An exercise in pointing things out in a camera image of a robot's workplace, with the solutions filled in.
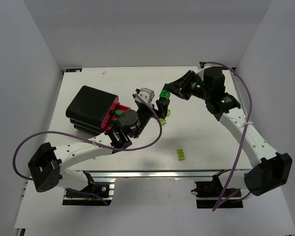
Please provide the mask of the green lego plate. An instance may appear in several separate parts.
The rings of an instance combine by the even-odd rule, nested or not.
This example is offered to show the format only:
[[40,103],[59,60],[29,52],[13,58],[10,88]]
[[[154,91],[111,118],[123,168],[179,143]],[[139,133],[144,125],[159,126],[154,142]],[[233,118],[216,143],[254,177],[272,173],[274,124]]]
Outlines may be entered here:
[[160,101],[167,101],[167,100],[169,100],[170,96],[171,96],[170,90],[167,88],[167,85],[165,84],[159,94],[159,100]]

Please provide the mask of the lime rectangular lego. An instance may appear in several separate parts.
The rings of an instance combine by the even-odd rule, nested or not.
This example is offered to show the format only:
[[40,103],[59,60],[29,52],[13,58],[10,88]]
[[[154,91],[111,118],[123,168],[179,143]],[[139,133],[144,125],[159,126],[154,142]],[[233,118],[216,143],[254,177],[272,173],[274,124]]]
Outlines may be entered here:
[[162,119],[162,118],[160,118],[159,120],[160,120],[161,125],[164,125],[167,122],[165,119]]

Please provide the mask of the dark green square lego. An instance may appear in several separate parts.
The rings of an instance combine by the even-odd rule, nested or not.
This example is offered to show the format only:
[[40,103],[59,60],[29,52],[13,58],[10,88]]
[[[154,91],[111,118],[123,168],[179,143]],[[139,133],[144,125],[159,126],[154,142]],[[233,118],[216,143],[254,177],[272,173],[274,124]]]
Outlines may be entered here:
[[116,111],[115,111],[115,116],[116,116],[116,117],[120,117],[120,116],[121,116],[121,114],[122,114],[122,112],[121,112],[121,111],[119,111],[119,110],[116,110]]

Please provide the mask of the green stepped lego piece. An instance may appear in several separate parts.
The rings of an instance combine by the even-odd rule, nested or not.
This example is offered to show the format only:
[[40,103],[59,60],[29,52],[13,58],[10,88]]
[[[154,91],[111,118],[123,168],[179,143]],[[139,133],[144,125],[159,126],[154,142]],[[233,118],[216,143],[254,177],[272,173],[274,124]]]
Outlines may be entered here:
[[115,125],[115,123],[116,123],[116,120],[110,120],[109,125],[113,126],[113,125]]

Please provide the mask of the pink drawer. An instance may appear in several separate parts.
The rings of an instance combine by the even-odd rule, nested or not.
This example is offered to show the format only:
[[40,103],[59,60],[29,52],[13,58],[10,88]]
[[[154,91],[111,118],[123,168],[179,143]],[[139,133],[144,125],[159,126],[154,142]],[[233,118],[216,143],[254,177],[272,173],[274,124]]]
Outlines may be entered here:
[[121,111],[122,114],[123,114],[123,112],[125,112],[127,110],[130,110],[130,107],[121,105],[120,103],[113,104],[110,107],[110,109],[108,110],[108,112],[106,113],[106,115],[104,116],[104,118],[103,118],[103,120],[101,122],[100,127],[101,127],[101,129],[103,131],[108,131],[108,130],[112,129],[113,126],[109,125],[110,120],[116,120],[117,121],[117,119],[121,117],[121,116],[120,117],[115,116],[115,111],[116,110]]

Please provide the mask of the black drawer cabinet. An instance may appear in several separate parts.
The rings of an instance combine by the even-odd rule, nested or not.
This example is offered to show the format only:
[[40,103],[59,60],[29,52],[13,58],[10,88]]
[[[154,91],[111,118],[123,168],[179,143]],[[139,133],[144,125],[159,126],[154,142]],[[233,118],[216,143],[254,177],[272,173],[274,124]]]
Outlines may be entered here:
[[75,129],[97,136],[103,133],[118,105],[118,96],[96,88],[82,86],[65,115]]

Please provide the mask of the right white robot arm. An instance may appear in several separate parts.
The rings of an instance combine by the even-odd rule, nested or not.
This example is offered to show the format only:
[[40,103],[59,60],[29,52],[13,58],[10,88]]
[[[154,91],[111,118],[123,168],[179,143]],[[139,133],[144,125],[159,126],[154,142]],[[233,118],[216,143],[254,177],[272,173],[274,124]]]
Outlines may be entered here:
[[213,178],[217,184],[247,189],[260,196],[287,183],[292,158],[287,153],[280,154],[246,120],[240,103],[226,92],[220,67],[203,68],[198,73],[189,70],[164,88],[183,100],[191,96],[204,100],[207,110],[232,134],[248,157],[251,170],[220,172]]

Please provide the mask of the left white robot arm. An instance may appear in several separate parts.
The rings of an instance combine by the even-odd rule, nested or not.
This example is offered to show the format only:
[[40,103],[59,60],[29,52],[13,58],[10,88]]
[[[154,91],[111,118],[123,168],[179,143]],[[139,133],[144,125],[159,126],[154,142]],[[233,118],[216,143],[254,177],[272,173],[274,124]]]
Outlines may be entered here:
[[169,102],[157,100],[157,108],[154,108],[137,100],[138,110],[124,111],[105,133],[70,145],[41,144],[28,162],[36,191],[46,192],[54,187],[77,191],[90,188],[93,185],[90,174],[71,167],[89,159],[130,150],[131,140],[140,136],[151,118],[164,119],[167,116]]

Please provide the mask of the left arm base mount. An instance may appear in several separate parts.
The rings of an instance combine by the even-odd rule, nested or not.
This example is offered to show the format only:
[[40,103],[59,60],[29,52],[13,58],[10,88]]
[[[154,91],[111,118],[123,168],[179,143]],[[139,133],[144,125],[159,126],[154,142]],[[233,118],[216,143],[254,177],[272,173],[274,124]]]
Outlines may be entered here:
[[82,190],[66,189],[63,206],[103,206],[108,207],[114,196],[115,179],[107,177],[93,177],[85,172],[88,185]]

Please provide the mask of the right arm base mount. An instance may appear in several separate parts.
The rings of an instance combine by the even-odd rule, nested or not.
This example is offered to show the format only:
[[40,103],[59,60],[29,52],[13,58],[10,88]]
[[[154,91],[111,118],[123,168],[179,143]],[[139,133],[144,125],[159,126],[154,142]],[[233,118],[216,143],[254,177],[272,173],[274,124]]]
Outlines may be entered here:
[[[222,192],[222,184],[217,177],[219,174],[225,173],[225,170],[216,171],[193,171],[195,187],[191,193],[196,197],[197,209],[213,209],[220,193]],[[240,200],[241,192],[236,193],[218,209],[235,209],[243,208],[243,202]]]

